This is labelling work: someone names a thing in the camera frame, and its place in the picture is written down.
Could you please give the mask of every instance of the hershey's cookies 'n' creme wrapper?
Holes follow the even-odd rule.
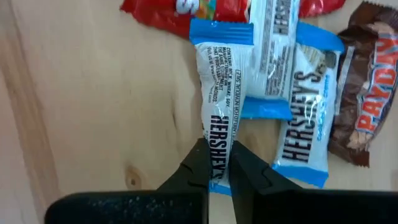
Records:
[[[328,142],[335,115],[338,59],[344,45],[333,33],[300,23],[295,47],[290,109],[282,122],[272,168],[323,187],[328,178]]]
[[[252,0],[254,51],[248,96],[289,100],[299,4],[299,0]]]
[[[210,190],[231,195],[228,162],[247,89],[253,25],[192,19],[197,50],[203,135],[210,147]]]

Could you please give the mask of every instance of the payday candy bar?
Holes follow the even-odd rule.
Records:
[[[397,86],[398,12],[362,3],[339,34],[346,46],[340,58],[329,151],[369,167],[369,143],[386,120]]]

